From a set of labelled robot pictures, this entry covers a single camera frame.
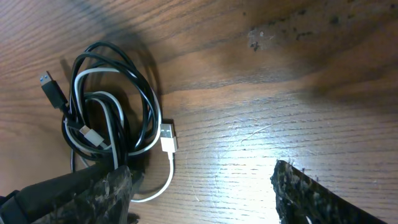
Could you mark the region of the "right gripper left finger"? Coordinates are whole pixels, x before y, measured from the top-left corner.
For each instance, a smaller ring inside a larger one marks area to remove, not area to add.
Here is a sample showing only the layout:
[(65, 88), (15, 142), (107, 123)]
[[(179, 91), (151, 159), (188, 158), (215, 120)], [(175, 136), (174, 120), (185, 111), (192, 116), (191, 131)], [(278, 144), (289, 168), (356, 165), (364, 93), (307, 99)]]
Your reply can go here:
[(127, 224), (131, 194), (131, 173), (127, 166), (122, 166), (100, 180), (90, 180), (80, 193), (70, 192), (52, 199), (50, 211), (34, 222)]

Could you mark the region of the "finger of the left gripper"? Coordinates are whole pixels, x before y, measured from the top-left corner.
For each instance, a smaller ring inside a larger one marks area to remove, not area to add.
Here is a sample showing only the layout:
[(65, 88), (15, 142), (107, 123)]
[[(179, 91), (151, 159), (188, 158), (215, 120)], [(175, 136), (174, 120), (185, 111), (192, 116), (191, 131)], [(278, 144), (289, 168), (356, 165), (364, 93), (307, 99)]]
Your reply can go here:
[(33, 223), (89, 189), (111, 168), (107, 163), (97, 163), (1, 197), (1, 223)]

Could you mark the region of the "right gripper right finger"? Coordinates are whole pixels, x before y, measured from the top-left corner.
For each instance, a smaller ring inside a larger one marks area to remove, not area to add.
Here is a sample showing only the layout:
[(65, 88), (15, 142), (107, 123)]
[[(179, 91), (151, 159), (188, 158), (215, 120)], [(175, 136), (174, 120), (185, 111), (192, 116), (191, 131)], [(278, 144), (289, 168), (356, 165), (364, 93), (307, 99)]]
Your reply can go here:
[(271, 183), (281, 223), (384, 223), (329, 191), (286, 161), (276, 162)]

